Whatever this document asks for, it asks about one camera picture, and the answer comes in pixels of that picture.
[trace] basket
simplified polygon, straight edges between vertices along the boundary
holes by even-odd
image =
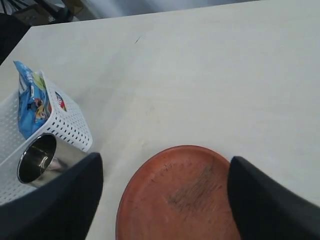
[[[51,104],[51,115],[27,140],[18,129],[18,90],[0,104],[0,205],[33,191],[35,188],[22,184],[17,177],[20,156],[26,147],[43,133],[57,138],[87,152],[93,139],[79,106],[38,72],[44,79]]]

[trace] white table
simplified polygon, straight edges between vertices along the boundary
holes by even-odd
[[[13,60],[43,70],[82,108],[104,163],[87,236],[112,240],[122,193],[151,156],[192,144],[241,155],[320,205],[318,0],[265,0],[32,27]]]

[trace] orange plate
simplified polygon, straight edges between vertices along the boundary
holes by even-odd
[[[128,183],[117,240],[239,240],[227,196],[229,162],[200,146],[166,149]]]

